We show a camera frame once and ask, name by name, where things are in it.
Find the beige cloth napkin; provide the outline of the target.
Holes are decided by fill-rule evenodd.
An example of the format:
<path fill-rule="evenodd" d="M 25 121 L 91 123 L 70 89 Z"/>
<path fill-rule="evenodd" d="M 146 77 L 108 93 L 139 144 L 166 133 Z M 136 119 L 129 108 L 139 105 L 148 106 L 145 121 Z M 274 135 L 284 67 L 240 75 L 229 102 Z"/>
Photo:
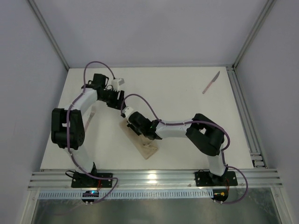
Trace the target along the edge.
<path fill-rule="evenodd" d="M 149 140 L 142 134 L 137 135 L 130 127 L 128 127 L 129 123 L 126 119 L 123 119 L 119 126 L 121 130 L 124 132 L 126 137 L 131 141 L 131 143 L 135 146 L 141 156 L 147 160 L 153 154 L 158 151 L 158 146 L 154 140 Z"/>

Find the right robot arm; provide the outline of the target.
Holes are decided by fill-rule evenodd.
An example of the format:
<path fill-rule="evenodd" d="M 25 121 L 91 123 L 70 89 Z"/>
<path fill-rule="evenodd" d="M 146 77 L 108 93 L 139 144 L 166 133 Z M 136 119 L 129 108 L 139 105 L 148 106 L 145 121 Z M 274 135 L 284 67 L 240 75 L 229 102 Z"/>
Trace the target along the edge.
<path fill-rule="evenodd" d="M 208 176 L 212 183 L 219 186 L 226 180 L 228 168 L 223 163 L 221 150 L 227 133 L 203 114 L 196 114 L 192 119 L 182 122 L 166 122 L 159 119 L 151 121 L 139 112 L 126 113 L 126 119 L 129 128 L 149 140 L 189 139 L 208 157 Z"/>

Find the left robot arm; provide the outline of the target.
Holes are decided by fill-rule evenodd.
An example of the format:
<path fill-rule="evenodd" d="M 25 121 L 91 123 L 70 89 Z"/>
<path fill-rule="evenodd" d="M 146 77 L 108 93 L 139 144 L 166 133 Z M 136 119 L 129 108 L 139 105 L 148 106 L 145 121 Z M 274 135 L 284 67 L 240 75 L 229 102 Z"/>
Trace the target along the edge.
<path fill-rule="evenodd" d="M 106 103 L 107 107 L 120 110 L 124 100 L 121 85 L 124 79 L 109 78 L 95 73 L 93 79 L 81 87 L 81 93 L 64 108 L 55 108 L 51 114 L 51 141 L 64 149 L 78 173 L 95 176 L 95 164 L 88 156 L 84 146 L 85 125 L 83 115 L 96 102 Z"/>

